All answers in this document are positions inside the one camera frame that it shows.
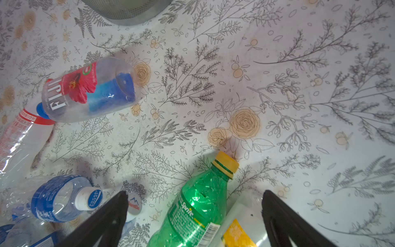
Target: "blue bottle cap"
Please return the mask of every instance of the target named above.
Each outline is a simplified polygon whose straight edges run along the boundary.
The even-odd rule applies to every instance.
[[[44,111],[44,107],[43,107],[43,103],[40,102],[37,107],[36,107],[36,111],[38,113],[38,115],[42,118],[45,119],[50,119],[49,116],[46,114],[46,112]]]

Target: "bottle label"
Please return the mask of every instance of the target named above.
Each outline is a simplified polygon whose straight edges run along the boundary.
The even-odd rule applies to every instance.
[[[248,237],[247,233],[241,228],[237,219],[226,230],[221,237],[222,244],[227,247],[256,247],[256,244]]]
[[[53,125],[50,119],[33,115],[23,109],[15,120],[4,131],[0,139],[0,174],[7,170],[7,165],[12,156],[18,151],[27,131],[33,124]]]
[[[209,245],[220,225],[204,218],[186,200],[182,190],[167,213],[171,227],[188,247]]]
[[[47,84],[47,104],[50,111],[69,105],[65,95],[72,101],[86,104],[87,93],[94,93],[96,90],[96,62],[59,79],[48,81]]]
[[[11,230],[13,226],[14,226],[13,224],[0,226],[0,244],[2,244],[6,240],[8,232]]]
[[[70,180],[80,177],[79,175],[61,175],[52,178],[40,186],[33,195],[31,209],[36,218],[49,222],[59,222],[53,213],[53,202],[56,194]]]
[[[54,247],[57,243],[58,237],[56,236],[56,232],[53,232],[29,247]]]
[[[92,192],[88,198],[88,206],[92,209],[99,206],[100,202],[102,201],[103,193],[101,190],[95,190]]]

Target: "sprite bottle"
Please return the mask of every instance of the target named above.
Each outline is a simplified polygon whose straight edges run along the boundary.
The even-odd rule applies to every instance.
[[[239,164],[219,152],[209,170],[191,178],[167,212],[147,247],[206,247],[226,215],[228,180]]]

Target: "clear plastic bottle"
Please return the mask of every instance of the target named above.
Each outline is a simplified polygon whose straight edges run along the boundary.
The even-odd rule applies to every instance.
[[[16,187],[30,171],[34,157],[48,140],[54,121],[37,113],[36,95],[7,127],[0,139],[0,188]]]
[[[1,247],[52,247],[57,243],[56,231],[50,223],[23,215],[16,218]]]
[[[6,240],[6,237],[15,222],[12,222],[4,217],[0,217],[0,247],[3,247],[2,243]]]
[[[208,171],[182,187],[147,247],[207,247],[226,214],[228,180],[239,164],[219,152]]]
[[[94,210],[102,198],[102,190],[92,187],[85,177],[37,176],[14,188],[6,199],[6,206],[10,212],[18,209],[44,221],[67,222],[84,211]]]
[[[140,196],[133,192],[128,194],[128,205],[129,207],[126,212],[126,221],[122,228],[121,239],[134,228],[136,217],[141,213],[141,209],[143,207]]]
[[[127,62],[101,58],[45,83],[41,116],[62,123],[89,120],[139,102],[143,97],[139,89]]]
[[[243,191],[209,247],[270,247],[261,213],[262,195],[254,190]]]

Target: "floral tablecloth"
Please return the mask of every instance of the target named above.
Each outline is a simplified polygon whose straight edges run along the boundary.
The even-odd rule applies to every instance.
[[[48,78],[122,58],[143,101],[57,123],[29,175],[138,193],[143,213],[120,246],[145,246],[217,150],[240,163],[229,208],[270,189],[336,245],[395,246],[394,4],[174,0],[126,27],[81,0],[2,0],[0,128]]]

